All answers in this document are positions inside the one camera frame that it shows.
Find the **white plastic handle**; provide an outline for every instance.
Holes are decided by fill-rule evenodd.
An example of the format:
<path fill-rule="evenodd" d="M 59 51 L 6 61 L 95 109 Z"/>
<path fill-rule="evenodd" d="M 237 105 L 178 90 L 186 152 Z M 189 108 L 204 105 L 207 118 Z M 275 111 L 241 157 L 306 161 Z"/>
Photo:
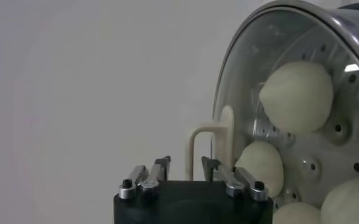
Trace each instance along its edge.
<path fill-rule="evenodd" d="M 225 106 L 222 110 L 220 121 L 201 125 L 191 134 L 186 151 L 186 180 L 193 180 L 194 175 L 194 142 L 196 136 L 202 132 L 210 132 L 215 135 L 215 158 L 220 160 L 229 169 L 233 166 L 233 110 Z"/>

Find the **metal rim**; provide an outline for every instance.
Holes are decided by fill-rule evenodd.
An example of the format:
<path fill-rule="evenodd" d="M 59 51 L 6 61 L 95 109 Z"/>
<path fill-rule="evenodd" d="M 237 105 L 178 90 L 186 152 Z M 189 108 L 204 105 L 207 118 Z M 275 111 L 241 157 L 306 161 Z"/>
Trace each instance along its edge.
<path fill-rule="evenodd" d="M 303 1 L 291 1 L 291 0 L 279 0 L 270 2 L 261 6 L 255 12 L 251 13 L 246 20 L 240 25 L 237 32 L 234 34 L 227 52 L 224 56 L 223 63 L 219 72 L 219 77 L 217 81 L 217 87 L 215 92 L 215 100 L 213 102 L 213 113 L 212 117 L 215 116 L 215 106 L 217 101 L 217 96 L 219 93 L 219 87 L 222 79 L 222 73 L 227 62 L 227 59 L 231 53 L 232 48 L 239 39 L 240 35 L 246 30 L 247 26 L 259 16 L 262 16 L 264 13 L 278 11 L 278 10 L 287 10 L 291 12 L 300 13 L 303 16 L 306 16 L 309 19 L 312 19 L 322 27 L 330 30 L 330 33 L 336 35 L 336 37 L 343 42 L 343 45 L 347 47 L 353 56 L 357 59 L 356 62 L 359 64 L 359 41 L 340 21 L 340 18 L 337 18 L 335 15 L 331 14 L 329 11 L 326 11 L 316 5 L 303 2 Z"/>

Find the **gray background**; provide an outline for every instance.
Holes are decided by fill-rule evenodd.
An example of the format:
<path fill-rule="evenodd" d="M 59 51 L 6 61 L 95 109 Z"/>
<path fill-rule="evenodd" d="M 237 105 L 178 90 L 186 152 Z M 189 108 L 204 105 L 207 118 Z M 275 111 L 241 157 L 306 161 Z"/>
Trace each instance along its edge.
<path fill-rule="evenodd" d="M 0 0 L 0 224 L 111 223 L 121 180 L 165 155 L 182 180 L 230 39 L 263 3 Z"/>

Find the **transparent lid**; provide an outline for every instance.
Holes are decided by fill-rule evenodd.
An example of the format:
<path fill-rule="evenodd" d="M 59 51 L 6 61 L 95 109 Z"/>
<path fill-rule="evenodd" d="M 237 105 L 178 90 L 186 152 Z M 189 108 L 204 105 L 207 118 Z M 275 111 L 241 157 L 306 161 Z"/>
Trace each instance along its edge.
<path fill-rule="evenodd" d="M 273 71 L 299 60 L 322 64 L 334 90 L 326 124 L 303 136 L 274 127 L 258 97 Z M 221 71 L 213 119 L 224 105 L 232 106 L 235 161 L 253 141 L 270 142 L 279 150 L 285 183 L 276 206 L 303 201 L 320 207 L 331 189 L 359 177 L 359 63 L 330 29 L 304 13 L 266 12 L 233 41 Z"/>

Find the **white dough ball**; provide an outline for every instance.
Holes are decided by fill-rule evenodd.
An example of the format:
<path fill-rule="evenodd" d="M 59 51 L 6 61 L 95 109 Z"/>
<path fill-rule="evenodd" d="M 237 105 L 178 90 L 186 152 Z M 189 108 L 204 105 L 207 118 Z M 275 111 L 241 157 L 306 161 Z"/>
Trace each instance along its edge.
<path fill-rule="evenodd" d="M 263 181 L 269 196 L 275 197 L 283 186 L 283 166 L 279 152 L 267 142 L 253 142 L 242 152 L 236 167 L 245 168 L 256 180 Z"/>
<path fill-rule="evenodd" d="M 359 179 L 334 188 L 321 207 L 322 224 L 359 224 Z"/>
<path fill-rule="evenodd" d="M 274 213 L 272 224 L 320 224 L 320 210 L 302 202 L 290 203 Z"/>
<path fill-rule="evenodd" d="M 285 132 L 321 128 L 331 112 L 332 80 L 317 63 L 296 61 L 273 72 L 259 93 L 271 123 Z"/>

